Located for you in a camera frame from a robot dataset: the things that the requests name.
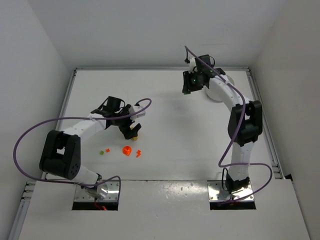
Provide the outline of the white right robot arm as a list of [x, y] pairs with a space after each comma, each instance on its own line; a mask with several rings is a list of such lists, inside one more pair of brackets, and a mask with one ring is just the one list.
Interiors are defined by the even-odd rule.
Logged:
[[223, 188], [233, 193], [246, 188], [250, 183], [249, 164], [254, 143], [263, 131], [262, 104], [252, 101], [240, 93], [221, 68], [214, 68], [211, 57], [187, 57], [188, 70], [182, 73], [182, 93], [187, 95], [206, 89], [207, 95], [216, 102], [222, 102], [230, 111], [227, 133], [232, 151], [231, 162], [225, 168], [227, 173]]

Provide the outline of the white round divided container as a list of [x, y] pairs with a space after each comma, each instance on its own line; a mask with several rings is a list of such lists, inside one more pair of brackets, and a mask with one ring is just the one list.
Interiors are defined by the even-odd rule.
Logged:
[[219, 76], [215, 76], [209, 80], [209, 85], [204, 87], [206, 95], [215, 102], [231, 101], [234, 96], [231, 92], [232, 88], [229, 86], [234, 85], [234, 81], [229, 79], [229, 76], [223, 74], [222, 79]]

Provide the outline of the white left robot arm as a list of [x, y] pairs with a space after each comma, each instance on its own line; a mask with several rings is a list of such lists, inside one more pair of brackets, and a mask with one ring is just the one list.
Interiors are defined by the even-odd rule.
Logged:
[[101, 176], [82, 165], [82, 144], [111, 126], [118, 127], [126, 140], [136, 138], [142, 126], [133, 126], [133, 123], [144, 115], [145, 110], [139, 103], [131, 105], [120, 98], [107, 97], [86, 119], [64, 130], [51, 130], [47, 134], [39, 162], [40, 170], [84, 188], [96, 189]]

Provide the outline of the orange zigzag lego piece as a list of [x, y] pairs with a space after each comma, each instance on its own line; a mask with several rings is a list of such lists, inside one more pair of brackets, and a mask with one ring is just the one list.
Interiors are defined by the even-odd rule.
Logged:
[[138, 151], [136, 152], [136, 157], [138, 158], [138, 157], [140, 157], [140, 156], [141, 156], [141, 151], [138, 150]]

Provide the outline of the orange round lego piece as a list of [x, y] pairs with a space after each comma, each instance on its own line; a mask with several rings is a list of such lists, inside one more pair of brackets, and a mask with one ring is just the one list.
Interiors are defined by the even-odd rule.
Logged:
[[126, 156], [130, 156], [132, 153], [132, 148], [130, 146], [126, 145], [123, 147], [122, 153]]

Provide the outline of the yellow green lego stack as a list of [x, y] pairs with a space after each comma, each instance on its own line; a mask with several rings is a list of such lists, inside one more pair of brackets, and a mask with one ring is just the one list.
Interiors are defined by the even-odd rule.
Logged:
[[131, 138], [132, 141], [136, 141], [137, 139], [138, 139], [138, 135]]

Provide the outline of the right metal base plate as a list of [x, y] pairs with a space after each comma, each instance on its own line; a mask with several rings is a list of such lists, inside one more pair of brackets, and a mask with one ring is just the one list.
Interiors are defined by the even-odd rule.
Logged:
[[208, 181], [208, 197], [211, 203], [220, 203], [226, 201], [253, 202], [254, 195], [252, 185], [249, 183], [247, 187], [229, 193], [224, 190], [220, 181]]

